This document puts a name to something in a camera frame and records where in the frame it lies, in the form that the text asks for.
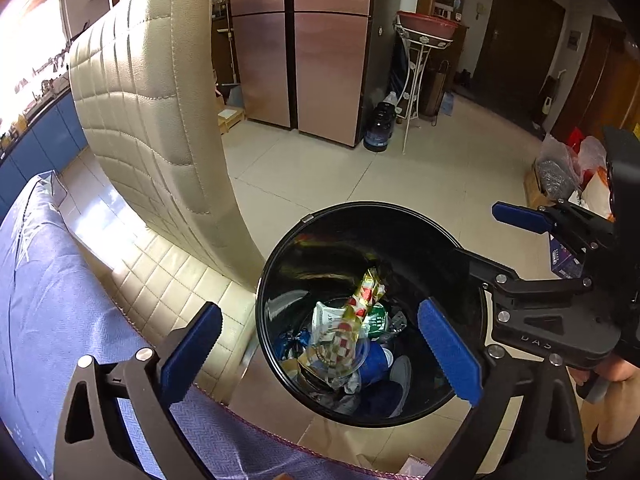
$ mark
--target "trash can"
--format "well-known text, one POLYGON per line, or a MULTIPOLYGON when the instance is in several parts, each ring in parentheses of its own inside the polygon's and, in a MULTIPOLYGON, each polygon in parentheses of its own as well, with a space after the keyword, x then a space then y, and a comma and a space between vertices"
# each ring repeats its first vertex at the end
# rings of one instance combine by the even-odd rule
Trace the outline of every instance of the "trash can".
MULTIPOLYGON (((468 344, 482 344, 486 335, 484 292, 469 283, 455 251, 459 246, 427 217, 388 203, 344 203, 303 218, 271 253, 258 286, 258 339, 273 373, 306 407, 350 426, 398 426, 437 410, 454 393, 418 329, 420 302, 435 297, 468 344), (305 370, 301 374, 295 359, 281 360, 282 340, 285 334, 297 336, 301 351, 317 302, 343 306, 371 268, 386 288, 380 303, 389 315, 402 312, 406 317, 404 330, 382 345, 385 354, 393 355, 389 359, 402 363, 399 372, 391 368, 391 373, 403 379, 387 373, 386 382, 350 395, 305 370), (405 384, 398 390, 392 380, 405 384), (401 405, 389 408, 390 402, 398 404, 400 391, 401 405)), ((370 344, 371 351, 376 346, 380 352, 377 343, 370 344)))

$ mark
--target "blue gripper pad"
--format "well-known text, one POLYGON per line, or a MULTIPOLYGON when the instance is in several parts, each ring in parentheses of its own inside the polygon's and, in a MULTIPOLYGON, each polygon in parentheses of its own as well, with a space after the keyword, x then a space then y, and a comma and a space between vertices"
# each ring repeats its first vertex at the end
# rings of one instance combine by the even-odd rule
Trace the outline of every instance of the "blue gripper pad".
POLYGON ((528 207, 496 202, 491 208, 491 212, 498 222, 526 229, 539 235, 551 231, 554 227, 551 220, 544 214, 528 207))
POLYGON ((184 399, 221 332, 222 311, 211 303, 162 367, 159 378, 162 404, 169 406, 184 399))
POLYGON ((482 397, 480 364, 441 313, 433 298, 418 308, 418 328, 460 399, 477 406, 482 397))

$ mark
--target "chair backrest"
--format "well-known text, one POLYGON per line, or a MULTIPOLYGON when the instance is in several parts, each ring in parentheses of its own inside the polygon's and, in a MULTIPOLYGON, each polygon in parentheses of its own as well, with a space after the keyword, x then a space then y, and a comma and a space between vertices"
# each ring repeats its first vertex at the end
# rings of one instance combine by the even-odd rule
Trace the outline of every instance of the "chair backrest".
POLYGON ((226 170, 211 62, 211 0, 120 0, 71 49, 89 146, 158 234, 255 290, 263 258, 226 170))

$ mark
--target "purple box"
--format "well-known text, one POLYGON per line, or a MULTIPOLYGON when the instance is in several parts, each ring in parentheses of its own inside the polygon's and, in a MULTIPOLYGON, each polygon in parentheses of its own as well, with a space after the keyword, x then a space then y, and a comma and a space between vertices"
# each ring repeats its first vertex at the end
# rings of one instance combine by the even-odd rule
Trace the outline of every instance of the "purple box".
POLYGON ((560 278, 580 278, 582 264, 558 240, 549 235, 551 271, 560 278))

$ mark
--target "refrigerator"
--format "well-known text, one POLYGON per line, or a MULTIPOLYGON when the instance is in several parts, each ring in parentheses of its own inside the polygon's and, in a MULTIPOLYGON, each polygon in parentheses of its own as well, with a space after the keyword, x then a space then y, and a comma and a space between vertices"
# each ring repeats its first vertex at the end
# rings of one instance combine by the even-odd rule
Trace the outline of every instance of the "refrigerator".
POLYGON ((385 97, 400 0, 230 0, 249 118, 355 146, 385 97))

